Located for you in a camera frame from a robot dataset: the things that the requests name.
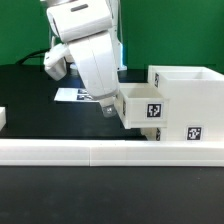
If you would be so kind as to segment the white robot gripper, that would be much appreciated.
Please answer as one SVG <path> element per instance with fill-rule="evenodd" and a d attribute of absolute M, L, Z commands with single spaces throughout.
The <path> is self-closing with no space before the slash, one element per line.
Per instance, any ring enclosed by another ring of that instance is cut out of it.
<path fill-rule="evenodd" d="M 73 41 L 68 47 L 87 92 L 100 100 L 106 118 L 115 116 L 112 96 L 117 94 L 119 83 L 110 33 L 105 31 Z"/>

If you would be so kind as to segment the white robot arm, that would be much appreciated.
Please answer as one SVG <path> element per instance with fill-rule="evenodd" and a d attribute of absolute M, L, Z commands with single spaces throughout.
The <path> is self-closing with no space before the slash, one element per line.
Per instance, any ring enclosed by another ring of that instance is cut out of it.
<path fill-rule="evenodd" d="M 118 72 L 124 70 L 123 45 L 118 39 L 120 0 L 40 0 L 53 32 L 45 53 L 45 71 L 55 80 L 67 74 L 66 64 L 77 66 L 89 95 L 106 117 L 116 114 Z"/>

